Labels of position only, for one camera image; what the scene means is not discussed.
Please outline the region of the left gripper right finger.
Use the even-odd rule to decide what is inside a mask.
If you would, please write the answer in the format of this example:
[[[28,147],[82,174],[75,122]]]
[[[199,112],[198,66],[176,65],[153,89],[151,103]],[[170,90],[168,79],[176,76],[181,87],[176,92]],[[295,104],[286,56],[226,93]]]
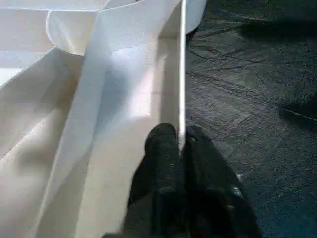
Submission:
[[[241,182],[201,128],[187,128],[183,159],[191,237],[260,238]]]

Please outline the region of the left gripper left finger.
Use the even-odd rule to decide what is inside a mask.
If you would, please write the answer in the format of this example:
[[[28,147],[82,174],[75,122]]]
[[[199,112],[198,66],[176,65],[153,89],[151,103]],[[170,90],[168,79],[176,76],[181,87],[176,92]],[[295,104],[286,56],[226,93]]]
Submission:
[[[124,232],[134,238],[179,238],[185,234],[184,213],[177,133],[171,124],[158,124],[147,135],[132,177]]]

